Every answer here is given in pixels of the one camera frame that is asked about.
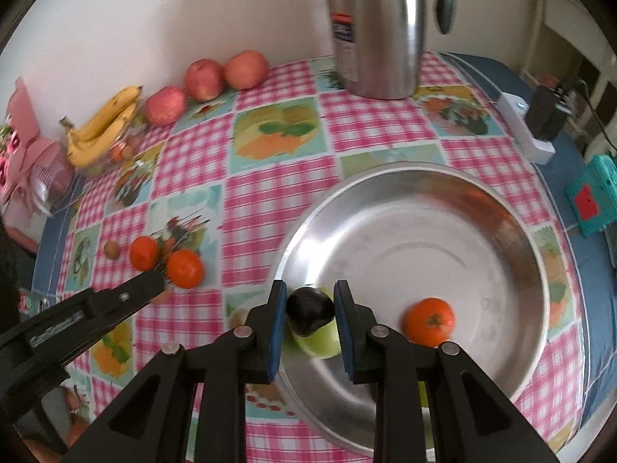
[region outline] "insulated kettle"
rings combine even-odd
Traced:
[[[336,71],[352,94],[400,99],[420,84],[425,0],[328,0]],[[455,0],[437,0],[437,23],[450,32]]]

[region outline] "teal box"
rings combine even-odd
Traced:
[[[582,236],[601,232],[617,220],[617,168],[607,155],[596,155],[583,175],[566,188]]]

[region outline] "yellow banana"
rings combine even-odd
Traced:
[[[129,104],[134,103],[140,97],[140,94],[141,87],[131,86],[122,89],[103,106],[92,120],[78,131],[74,131],[75,140],[86,142],[101,135]]]
[[[94,141],[79,143],[75,140],[75,132],[69,132],[67,139],[69,141],[67,156],[69,162],[75,167],[87,167],[97,159],[101,158],[106,151],[112,147],[115,140],[122,133],[128,123],[131,122],[137,111],[137,103],[129,105],[118,117],[112,122],[103,134]]]

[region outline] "power strip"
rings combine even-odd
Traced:
[[[525,100],[517,95],[503,92],[497,102],[497,109],[510,127],[525,157],[534,164],[548,164],[555,154],[555,148],[550,142],[538,140],[531,134],[525,123],[525,114],[529,109]]]

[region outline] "sticker on thermos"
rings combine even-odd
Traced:
[[[351,15],[332,14],[332,33],[338,74],[351,82],[357,82],[358,52]]]

